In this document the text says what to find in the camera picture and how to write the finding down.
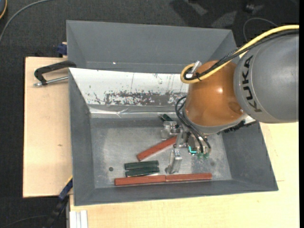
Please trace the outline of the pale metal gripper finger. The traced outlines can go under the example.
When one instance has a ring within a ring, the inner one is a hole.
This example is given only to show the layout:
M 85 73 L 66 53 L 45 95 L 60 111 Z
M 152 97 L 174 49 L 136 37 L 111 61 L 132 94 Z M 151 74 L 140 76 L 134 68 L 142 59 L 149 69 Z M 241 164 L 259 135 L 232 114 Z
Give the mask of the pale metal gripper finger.
M 176 121 L 164 121 L 161 130 L 161 138 L 169 139 L 180 133 L 180 126 Z
M 166 168 L 167 174 L 178 173 L 181 167 L 182 157 L 181 152 L 173 149 L 170 153 L 169 164 Z

